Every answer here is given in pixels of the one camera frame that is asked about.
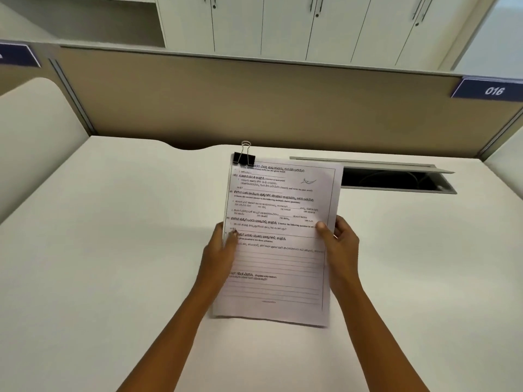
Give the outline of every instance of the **metal flap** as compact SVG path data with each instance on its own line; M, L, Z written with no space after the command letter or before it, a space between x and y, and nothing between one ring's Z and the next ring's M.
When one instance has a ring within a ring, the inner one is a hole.
M396 162L358 161L358 160L351 160L351 159L312 158L312 157L290 157L290 159L336 162L338 164L342 164L344 168L398 170L398 171L405 171L405 172L425 172L425 173L454 173L450 170L439 169L436 167L436 165L433 165L433 164L405 164L405 163L396 163Z

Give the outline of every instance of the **person's left hand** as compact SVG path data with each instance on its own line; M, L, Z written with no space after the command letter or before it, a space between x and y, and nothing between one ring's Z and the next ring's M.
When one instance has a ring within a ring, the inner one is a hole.
M227 277L231 273L234 261L234 252L238 244L238 231L233 230L229 233L225 246L222 245L223 223L216 224L211 240L203 249L200 269L193 292L203 294L211 304Z

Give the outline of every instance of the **person's right arm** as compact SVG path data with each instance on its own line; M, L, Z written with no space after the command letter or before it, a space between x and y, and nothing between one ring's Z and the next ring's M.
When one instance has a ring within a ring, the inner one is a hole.
M340 216L334 234L321 222L316 229L327 250L330 288L342 309L370 392L428 392L361 286L359 238Z

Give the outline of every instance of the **person's left arm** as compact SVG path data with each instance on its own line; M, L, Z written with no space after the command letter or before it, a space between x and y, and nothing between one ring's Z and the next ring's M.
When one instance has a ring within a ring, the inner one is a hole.
M223 247L222 228L223 223L216 225L203 250L189 295L117 392L172 392L176 387L198 326L231 272L238 233L229 234Z

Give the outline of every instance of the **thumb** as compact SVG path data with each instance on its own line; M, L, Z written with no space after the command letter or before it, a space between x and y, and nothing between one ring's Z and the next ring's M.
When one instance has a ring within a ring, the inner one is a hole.
M327 225L324 222L317 222L316 231L318 231L318 234L322 237L327 250L332 249L336 243L336 238L334 238L332 231L327 228Z
M234 252L236 251L236 246L238 245L238 231L235 229L229 233L225 246L223 247L223 252L227 257L231 257L231 260L234 260Z

